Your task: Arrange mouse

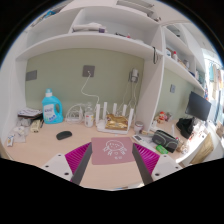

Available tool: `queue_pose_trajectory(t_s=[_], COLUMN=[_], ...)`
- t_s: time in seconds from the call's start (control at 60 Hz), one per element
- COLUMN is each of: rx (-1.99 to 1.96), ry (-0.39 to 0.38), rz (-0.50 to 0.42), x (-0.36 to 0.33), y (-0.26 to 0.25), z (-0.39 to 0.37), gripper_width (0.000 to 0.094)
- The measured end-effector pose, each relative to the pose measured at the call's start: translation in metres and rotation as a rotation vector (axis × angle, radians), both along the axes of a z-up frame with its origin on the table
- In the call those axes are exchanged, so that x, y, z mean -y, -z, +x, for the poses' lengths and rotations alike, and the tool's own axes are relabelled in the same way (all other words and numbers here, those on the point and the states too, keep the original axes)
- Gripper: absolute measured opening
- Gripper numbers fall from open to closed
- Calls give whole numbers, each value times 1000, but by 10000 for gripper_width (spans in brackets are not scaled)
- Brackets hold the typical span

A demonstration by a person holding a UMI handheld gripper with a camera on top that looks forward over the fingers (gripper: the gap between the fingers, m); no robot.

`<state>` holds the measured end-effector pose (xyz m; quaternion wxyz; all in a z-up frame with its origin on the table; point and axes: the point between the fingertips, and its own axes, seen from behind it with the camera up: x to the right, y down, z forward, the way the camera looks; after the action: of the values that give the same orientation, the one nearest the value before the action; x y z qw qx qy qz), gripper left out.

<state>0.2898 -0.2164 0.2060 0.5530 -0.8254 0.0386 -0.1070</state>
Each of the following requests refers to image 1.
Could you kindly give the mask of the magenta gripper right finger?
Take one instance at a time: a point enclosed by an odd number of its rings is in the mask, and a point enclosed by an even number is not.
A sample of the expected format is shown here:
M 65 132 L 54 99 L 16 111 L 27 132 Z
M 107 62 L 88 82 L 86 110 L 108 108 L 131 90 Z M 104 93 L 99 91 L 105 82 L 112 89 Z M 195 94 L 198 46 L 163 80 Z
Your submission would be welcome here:
M 132 154 L 145 185 L 182 169 L 168 154 L 157 153 L 137 144 L 133 144 Z

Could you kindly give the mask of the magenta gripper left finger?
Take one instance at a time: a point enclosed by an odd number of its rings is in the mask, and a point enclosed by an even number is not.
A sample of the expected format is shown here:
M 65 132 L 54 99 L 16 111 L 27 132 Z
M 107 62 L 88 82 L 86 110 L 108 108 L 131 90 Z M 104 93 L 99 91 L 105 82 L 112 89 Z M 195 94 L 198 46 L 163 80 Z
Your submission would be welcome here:
M 91 154 L 92 146 L 87 143 L 67 154 L 56 154 L 42 166 L 42 169 L 79 185 Z

